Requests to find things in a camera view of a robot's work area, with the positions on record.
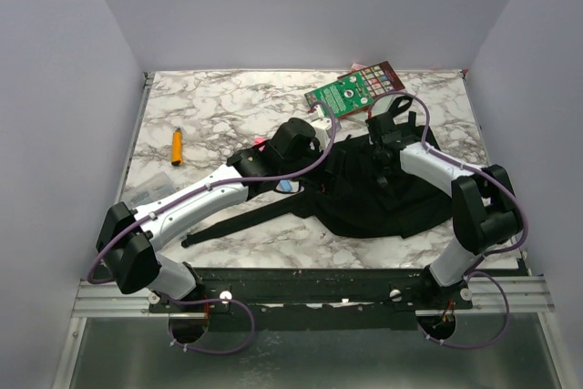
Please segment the white wall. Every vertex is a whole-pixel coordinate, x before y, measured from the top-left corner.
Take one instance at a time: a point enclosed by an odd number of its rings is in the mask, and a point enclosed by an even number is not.
[[[104,0],[0,16],[0,387],[46,388],[144,78]]]
[[[493,161],[531,223],[528,259],[547,277],[583,382],[583,0],[510,0],[468,85]]]
[[[107,0],[147,70],[469,67],[507,0]]]

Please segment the transparent plastic box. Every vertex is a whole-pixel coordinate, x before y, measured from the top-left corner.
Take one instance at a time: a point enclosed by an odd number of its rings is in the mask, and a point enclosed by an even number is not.
[[[156,200],[162,200],[167,196],[176,193],[176,186],[172,179],[165,173],[159,172],[150,179],[146,179],[136,187],[126,191],[121,200],[128,208],[134,209],[138,205],[149,204]]]

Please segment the purple cable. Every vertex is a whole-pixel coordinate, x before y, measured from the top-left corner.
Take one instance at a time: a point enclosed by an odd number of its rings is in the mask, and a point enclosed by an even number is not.
[[[324,107],[328,111],[328,115],[330,116],[330,118],[332,120],[332,134],[331,134],[330,142],[328,143],[328,146],[326,147],[324,152],[310,166],[308,166],[302,170],[298,170],[297,172],[290,173],[288,175],[278,175],[278,176],[274,176],[274,177],[231,178],[231,179],[223,179],[220,181],[211,182],[208,186],[200,186],[200,187],[194,189],[193,191],[186,193],[186,194],[182,195],[181,197],[173,200],[172,202],[168,203],[167,205],[160,207],[159,209],[154,211],[154,214],[156,216],[158,216],[159,214],[163,213],[164,211],[179,205],[181,202],[183,202],[189,198],[192,198],[193,196],[196,196],[205,190],[211,190],[211,189],[214,189],[215,187],[222,186],[225,184],[231,184],[231,183],[235,183],[235,182],[241,182],[241,183],[266,182],[266,181],[281,181],[282,179],[296,179],[296,178],[300,177],[301,175],[316,169],[328,157],[328,155],[330,154],[330,151],[332,150],[334,140],[336,139],[336,123],[334,120],[334,113],[332,112],[332,109],[325,102],[318,100],[318,101],[312,103],[311,110],[313,110],[313,108],[318,106],[318,105]],[[89,272],[87,273],[87,282],[89,282],[91,284],[105,284],[107,282],[112,282],[113,281],[112,278],[106,278],[106,279],[102,279],[102,280],[94,279],[93,274],[95,273],[95,269],[97,268],[99,263],[103,260],[103,258],[107,255],[107,253],[109,251],[111,251],[111,249],[114,246],[116,246],[121,239],[123,239],[128,233],[130,233],[131,231],[133,231],[134,229],[136,229],[137,227],[139,227],[140,225],[144,224],[145,222],[147,222],[149,220],[151,220],[150,216],[145,216],[144,218],[142,218],[140,220],[136,220],[134,223],[132,223],[131,225],[127,226],[124,230],[122,230],[116,237],[114,237],[99,252],[97,257],[91,263],[91,266],[89,267]]]
[[[255,318],[253,317],[253,313],[251,312],[251,309],[249,307],[247,307],[245,304],[243,304],[241,301],[225,300],[225,299],[221,299],[221,298],[212,298],[212,299],[208,299],[208,300],[198,300],[198,301],[180,301],[180,300],[174,300],[174,299],[170,298],[169,296],[167,296],[167,297],[171,302],[174,302],[175,304],[180,304],[180,305],[199,305],[199,304],[211,304],[214,302],[232,302],[233,304],[237,304],[238,306],[240,306],[241,309],[243,309],[247,313],[247,315],[249,316],[249,321],[251,323],[249,336],[247,337],[247,339],[245,339],[245,342],[243,342],[241,345],[239,345],[235,348],[231,348],[229,350],[209,350],[207,348],[201,348],[201,347],[196,346],[194,344],[180,343],[174,337],[174,332],[172,331],[172,325],[169,324],[169,334],[170,334],[170,337],[172,338],[172,342],[173,342],[172,344],[176,344],[176,345],[179,345],[181,347],[186,347],[188,350],[196,351],[198,353],[205,353],[205,354],[212,354],[212,355],[229,355],[229,354],[235,354],[235,353],[238,353],[240,351],[243,351],[245,348],[249,347],[253,343],[253,340],[255,339]]]
[[[431,341],[433,343],[437,343],[443,346],[447,346],[449,348],[455,348],[458,350],[477,350],[480,348],[486,348],[487,346],[490,346],[494,343],[496,343],[497,341],[499,341],[508,331],[508,325],[510,324],[510,304],[508,303],[508,297],[506,296],[506,293],[504,292],[504,289],[502,289],[502,286],[500,285],[500,283],[498,283],[494,278],[492,278],[492,276],[488,275],[485,272],[482,271],[475,271],[475,268],[478,267],[478,265],[484,260],[485,257],[487,257],[488,255],[492,255],[492,254],[501,254],[503,252],[509,252],[509,251],[513,251],[515,249],[520,248],[523,243],[525,242],[525,240],[527,239],[528,236],[528,219],[527,219],[527,215],[524,212],[524,209],[522,208],[522,206],[520,205],[520,203],[517,200],[517,197],[514,196],[514,194],[512,194],[512,192],[510,190],[508,190],[506,187],[504,187],[500,182],[498,182],[496,179],[492,178],[490,175],[488,175],[487,173],[485,173],[483,170],[475,168],[474,166],[470,166],[467,165],[465,163],[463,163],[462,161],[459,161],[457,159],[454,159],[452,157],[449,157],[448,155],[444,154],[443,152],[440,152],[439,150],[433,148],[431,145],[428,145],[426,140],[427,140],[427,132],[429,132],[429,123],[431,121],[431,118],[429,116],[429,108],[427,107],[427,105],[425,104],[425,102],[417,97],[416,95],[413,95],[411,93],[407,93],[406,91],[391,91],[389,93],[387,93],[386,96],[390,96],[390,95],[400,95],[400,96],[407,96],[410,97],[411,99],[413,99],[415,102],[417,102],[422,108],[423,111],[425,112],[425,126],[423,129],[423,133],[421,135],[421,144],[424,147],[424,149],[429,153],[432,154],[435,157],[438,157],[440,159],[442,159],[443,161],[451,164],[452,166],[456,166],[459,167],[460,169],[465,169],[465,170],[469,170],[470,172],[475,173],[476,175],[479,175],[480,177],[484,178],[485,180],[487,180],[489,183],[491,183],[492,185],[494,185],[497,189],[499,189],[500,191],[502,191],[502,193],[505,194],[505,196],[507,196],[512,203],[514,203],[515,207],[518,210],[518,214],[520,215],[520,219],[522,220],[522,224],[523,224],[523,229],[522,229],[522,234],[520,235],[520,238],[518,239],[518,241],[511,246],[508,246],[507,248],[502,248],[499,250],[493,250],[493,251],[487,251],[483,254],[483,256],[471,267],[469,268],[466,272],[466,280],[469,282],[473,277],[475,276],[480,276],[480,277],[486,277],[488,278],[488,280],[490,280],[497,288],[498,290],[500,290],[500,294],[502,295],[502,299],[504,300],[504,304],[506,306],[506,315],[505,315],[505,320],[504,320],[504,327],[502,327],[502,330],[500,330],[500,333],[498,333],[493,339],[484,342],[484,343],[479,343],[479,344],[475,344],[475,345],[462,345],[459,343],[449,343],[449,342],[444,342],[441,341],[439,339],[435,339],[434,337],[432,337],[431,335],[429,335],[421,325],[418,325],[419,329],[421,330],[421,332],[425,335],[425,338],[428,341]],[[373,112],[373,107],[374,104],[376,104],[377,101],[373,102],[373,105],[370,107],[369,109],[369,114],[372,114]]]

